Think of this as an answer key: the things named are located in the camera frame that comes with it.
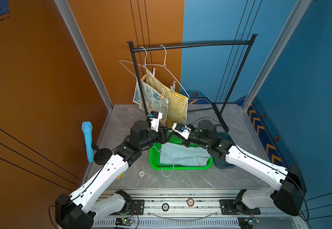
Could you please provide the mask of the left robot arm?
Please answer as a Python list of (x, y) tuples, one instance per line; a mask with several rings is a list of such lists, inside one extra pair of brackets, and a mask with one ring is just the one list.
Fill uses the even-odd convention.
[(123, 190), (99, 201), (100, 195), (125, 172), (141, 155), (156, 143), (167, 143), (170, 139), (169, 127), (153, 130), (147, 121), (136, 121), (130, 134), (114, 150), (102, 149), (100, 157), (103, 167), (83, 186), (70, 195), (61, 194), (53, 208), (55, 216), (50, 220), (59, 229), (90, 229), (95, 220), (113, 213), (130, 212), (132, 198)]

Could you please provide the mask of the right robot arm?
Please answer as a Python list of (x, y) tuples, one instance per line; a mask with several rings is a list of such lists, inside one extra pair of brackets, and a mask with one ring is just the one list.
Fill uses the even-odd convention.
[(237, 213), (251, 214), (259, 208), (276, 207), (291, 216), (300, 214), (302, 205), (306, 204), (307, 190), (297, 167), (288, 169), (248, 153), (234, 143), (230, 135), (220, 137), (216, 125), (209, 120), (201, 120), (197, 129), (175, 123), (172, 130), (186, 147), (195, 144), (205, 148), (214, 160), (239, 167), (269, 185), (260, 190), (242, 189), (233, 203)]

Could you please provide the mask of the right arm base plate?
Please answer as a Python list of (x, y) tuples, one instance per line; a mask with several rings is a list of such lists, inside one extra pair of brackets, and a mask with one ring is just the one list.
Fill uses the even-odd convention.
[(260, 215), (259, 208), (249, 209), (242, 202), (235, 203), (232, 199), (221, 199), (219, 201), (222, 215)]

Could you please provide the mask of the light green towel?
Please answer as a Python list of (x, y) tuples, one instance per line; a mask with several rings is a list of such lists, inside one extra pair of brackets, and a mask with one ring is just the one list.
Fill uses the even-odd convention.
[(207, 165), (210, 154), (202, 147), (185, 147), (166, 143), (158, 150), (160, 163), (167, 165), (181, 165), (184, 167), (203, 167)]

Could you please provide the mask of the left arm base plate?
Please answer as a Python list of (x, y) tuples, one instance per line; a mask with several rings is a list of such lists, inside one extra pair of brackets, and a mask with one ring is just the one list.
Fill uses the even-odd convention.
[(135, 212), (138, 216), (144, 214), (145, 209), (145, 200), (144, 199), (135, 199), (132, 200), (129, 205), (125, 205), (124, 209), (120, 212), (114, 213), (114, 215), (132, 215)]

